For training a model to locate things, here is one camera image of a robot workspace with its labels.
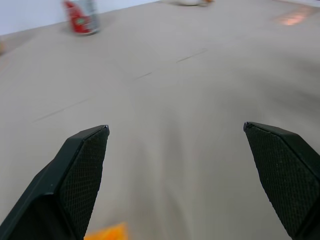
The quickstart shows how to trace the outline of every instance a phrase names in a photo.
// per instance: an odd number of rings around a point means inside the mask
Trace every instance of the beige floor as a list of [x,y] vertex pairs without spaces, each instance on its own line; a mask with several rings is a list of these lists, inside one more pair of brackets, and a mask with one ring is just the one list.
[[[281,24],[296,11],[308,17]],[[297,132],[320,152],[318,10],[216,0],[101,19],[92,36],[63,23],[8,37],[0,220],[67,137],[109,124],[89,231],[126,221],[132,240],[288,240],[243,123]]]

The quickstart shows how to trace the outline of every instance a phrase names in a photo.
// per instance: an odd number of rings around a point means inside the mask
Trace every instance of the can label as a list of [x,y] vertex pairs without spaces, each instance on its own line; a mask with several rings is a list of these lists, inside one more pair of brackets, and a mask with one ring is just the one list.
[[99,24],[93,0],[65,0],[72,30],[77,34],[92,34],[99,30]]

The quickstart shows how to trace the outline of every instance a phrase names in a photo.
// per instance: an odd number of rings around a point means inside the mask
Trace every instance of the soda can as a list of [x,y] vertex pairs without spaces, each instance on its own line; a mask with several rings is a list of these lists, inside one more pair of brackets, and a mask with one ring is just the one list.
[[93,0],[64,0],[71,29],[79,35],[91,35],[99,31],[97,11]]

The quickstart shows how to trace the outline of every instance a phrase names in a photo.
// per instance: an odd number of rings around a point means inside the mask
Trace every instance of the white wall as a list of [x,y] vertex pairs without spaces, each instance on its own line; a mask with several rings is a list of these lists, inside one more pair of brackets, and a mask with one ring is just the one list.
[[[97,0],[99,13],[155,0]],[[66,20],[61,0],[0,0],[0,35],[60,23]]]

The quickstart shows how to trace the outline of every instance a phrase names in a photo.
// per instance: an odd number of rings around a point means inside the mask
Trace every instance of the orange paper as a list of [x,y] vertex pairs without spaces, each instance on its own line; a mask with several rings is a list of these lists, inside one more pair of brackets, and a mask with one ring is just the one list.
[[95,233],[88,234],[84,240],[128,240],[127,226],[121,223]]

